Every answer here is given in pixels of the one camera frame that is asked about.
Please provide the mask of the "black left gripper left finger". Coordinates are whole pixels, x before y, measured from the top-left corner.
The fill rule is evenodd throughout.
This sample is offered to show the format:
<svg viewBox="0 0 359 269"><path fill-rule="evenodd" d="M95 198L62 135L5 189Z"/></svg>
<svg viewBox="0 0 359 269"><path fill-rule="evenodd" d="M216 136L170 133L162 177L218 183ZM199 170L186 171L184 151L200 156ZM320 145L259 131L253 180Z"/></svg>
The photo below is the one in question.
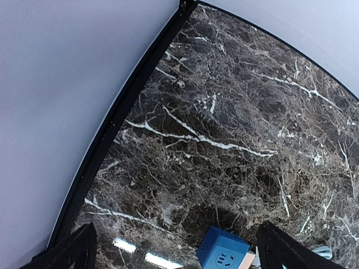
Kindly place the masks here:
<svg viewBox="0 0 359 269"><path fill-rule="evenodd" d="M94 268L96 250L96 229L91 222L82 225L56 246L33 257L20 268Z"/></svg>

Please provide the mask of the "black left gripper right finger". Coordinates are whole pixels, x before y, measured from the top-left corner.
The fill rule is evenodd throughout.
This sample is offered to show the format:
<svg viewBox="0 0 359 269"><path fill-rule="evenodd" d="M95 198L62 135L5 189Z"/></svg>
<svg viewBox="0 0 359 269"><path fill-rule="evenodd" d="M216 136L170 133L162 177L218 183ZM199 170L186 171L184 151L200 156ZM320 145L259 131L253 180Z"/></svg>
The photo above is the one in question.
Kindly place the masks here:
<svg viewBox="0 0 359 269"><path fill-rule="evenodd" d="M256 237L261 268L342 268L341 265L307 249L269 221L258 227Z"/></svg>

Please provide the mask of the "pink USB charger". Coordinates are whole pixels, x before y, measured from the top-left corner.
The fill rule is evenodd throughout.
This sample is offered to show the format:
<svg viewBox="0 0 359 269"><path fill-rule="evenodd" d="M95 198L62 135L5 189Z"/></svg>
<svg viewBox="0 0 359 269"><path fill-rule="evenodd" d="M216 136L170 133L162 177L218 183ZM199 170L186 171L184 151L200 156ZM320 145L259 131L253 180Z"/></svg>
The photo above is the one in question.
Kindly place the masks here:
<svg viewBox="0 0 359 269"><path fill-rule="evenodd" d="M253 253L252 251L248 251L245 254L242 262L240 263L238 269L249 269L251 267L255 257L256 257L255 253Z"/></svg>

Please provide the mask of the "blue cube socket adapter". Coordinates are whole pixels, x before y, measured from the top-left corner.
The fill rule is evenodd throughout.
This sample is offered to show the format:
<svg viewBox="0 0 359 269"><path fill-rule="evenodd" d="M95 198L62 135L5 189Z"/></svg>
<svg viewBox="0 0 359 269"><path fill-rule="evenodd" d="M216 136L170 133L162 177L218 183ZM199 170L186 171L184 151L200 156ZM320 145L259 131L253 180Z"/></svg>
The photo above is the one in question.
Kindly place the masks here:
<svg viewBox="0 0 359 269"><path fill-rule="evenodd" d="M239 268L249 249L239 236L211 226L196 254L202 268Z"/></svg>

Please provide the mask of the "black frame rail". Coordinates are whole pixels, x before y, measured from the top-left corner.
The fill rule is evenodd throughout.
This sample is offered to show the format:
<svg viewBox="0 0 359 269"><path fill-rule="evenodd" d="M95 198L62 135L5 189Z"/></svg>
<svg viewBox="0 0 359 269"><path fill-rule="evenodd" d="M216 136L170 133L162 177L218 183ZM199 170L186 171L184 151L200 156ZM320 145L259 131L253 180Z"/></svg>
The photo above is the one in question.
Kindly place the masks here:
<svg viewBox="0 0 359 269"><path fill-rule="evenodd" d="M121 88L95 138L93 139L60 211L47 249L51 249L69 234L72 223L106 156L116 134L131 110L140 91L157 66L159 60L197 6L196 1L178 1L177 9L149 49L141 58L131 76Z"/></svg>

